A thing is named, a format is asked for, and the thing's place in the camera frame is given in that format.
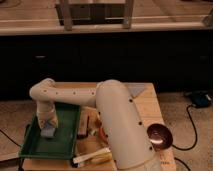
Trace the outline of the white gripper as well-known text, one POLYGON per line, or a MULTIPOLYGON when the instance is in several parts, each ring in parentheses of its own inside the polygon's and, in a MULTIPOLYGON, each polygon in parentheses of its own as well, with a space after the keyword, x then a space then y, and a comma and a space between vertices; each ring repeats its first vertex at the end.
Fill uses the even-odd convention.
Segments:
POLYGON ((58 118, 55 109, 55 104, 52 101, 37 101, 37 119, 41 129, 49 123, 54 128, 58 127, 58 118))

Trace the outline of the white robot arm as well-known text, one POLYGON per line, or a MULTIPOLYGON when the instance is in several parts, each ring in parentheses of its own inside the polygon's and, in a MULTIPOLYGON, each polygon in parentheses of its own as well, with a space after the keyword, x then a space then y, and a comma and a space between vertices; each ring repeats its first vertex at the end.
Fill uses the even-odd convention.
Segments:
POLYGON ((99 112, 117 171, 162 171, 146 128, 134 103, 137 93, 118 80, 100 82, 95 88, 57 88, 44 79, 29 91, 37 103, 41 130, 55 130, 58 118, 55 102, 94 107, 99 112))

